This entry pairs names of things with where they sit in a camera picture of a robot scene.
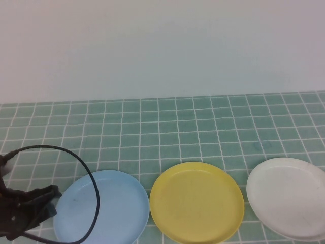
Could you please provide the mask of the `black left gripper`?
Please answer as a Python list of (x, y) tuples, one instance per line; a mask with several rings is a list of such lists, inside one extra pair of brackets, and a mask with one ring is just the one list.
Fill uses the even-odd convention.
[(57, 212), (51, 200), (60, 198), (57, 185), (32, 191), (1, 189), (1, 237), (12, 241), (23, 232), (38, 227)]

